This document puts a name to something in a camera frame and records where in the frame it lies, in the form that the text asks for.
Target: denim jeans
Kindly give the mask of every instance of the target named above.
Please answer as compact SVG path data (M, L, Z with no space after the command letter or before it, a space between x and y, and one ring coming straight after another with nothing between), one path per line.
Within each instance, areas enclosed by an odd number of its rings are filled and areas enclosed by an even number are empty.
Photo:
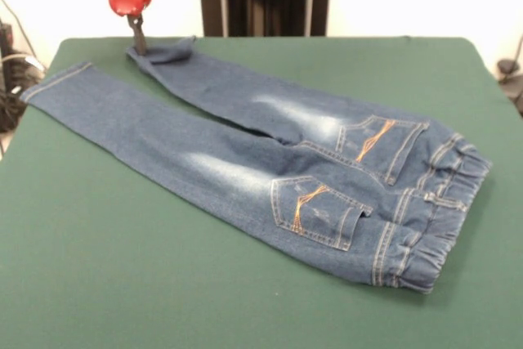
M22 99L129 167L343 279L430 293L490 162L442 123L193 50L128 55L175 109L82 63Z

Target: jeans leg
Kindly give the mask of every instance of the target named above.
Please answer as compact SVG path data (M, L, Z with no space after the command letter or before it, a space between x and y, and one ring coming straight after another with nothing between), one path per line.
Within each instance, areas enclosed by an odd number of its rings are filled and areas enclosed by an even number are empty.
M373 251L386 223L379 214L370 219L374 207L362 202L382 189L364 172L174 109L90 64L55 75L22 99L251 236L372 284Z
M408 186L389 187L369 163L186 114L90 64L55 75L22 99L298 260L346 280L423 293L432 290L489 170L455 135L435 149L428 170L407 179ZM355 129L347 127L344 138L353 139ZM404 154L382 151L393 163Z

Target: green tablecloth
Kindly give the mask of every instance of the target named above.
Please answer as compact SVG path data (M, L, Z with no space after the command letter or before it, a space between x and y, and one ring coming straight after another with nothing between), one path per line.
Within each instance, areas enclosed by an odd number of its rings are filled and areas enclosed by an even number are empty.
M49 74L91 60L182 105L123 55L129 44L68 40ZM0 163L2 349L521 347L523 122L469 42L204 38L197 47L434 116L493 161L434 292L351 284L296 262L29 108Z

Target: black cable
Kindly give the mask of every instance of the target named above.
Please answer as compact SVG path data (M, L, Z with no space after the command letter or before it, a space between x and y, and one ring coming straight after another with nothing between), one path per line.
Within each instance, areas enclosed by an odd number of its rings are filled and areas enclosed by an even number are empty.
M22 24L20 23L20 20L18 19L18 16L15 14L15 12L9 7L9 5L7 4L7 2L5 0L0 0L3 5L6 7L6 9L11 13L11 15L13 16L13 18L15 18L15 21L16 21L16 24L18 25L18 27L20 28L20 31L22 32L22 36L24 36L24 40L27 42L27 45L31 51L31 55L33 55L34 57L36 57L36 52L34 51L34 48L33 48L33 45L31 44L31 42L29 41L29 38L27 37L27 34L25 33L24 31L24 28L22 27Z

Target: faded denim wash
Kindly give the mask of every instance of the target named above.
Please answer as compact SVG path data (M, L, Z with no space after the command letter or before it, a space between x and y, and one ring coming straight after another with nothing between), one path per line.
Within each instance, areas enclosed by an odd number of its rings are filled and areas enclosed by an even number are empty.
M434 119L259 74L198 53L193 41L127 53L172 94L237 128L90 63L22 99L300 261L430 293L490 168L475 146Z

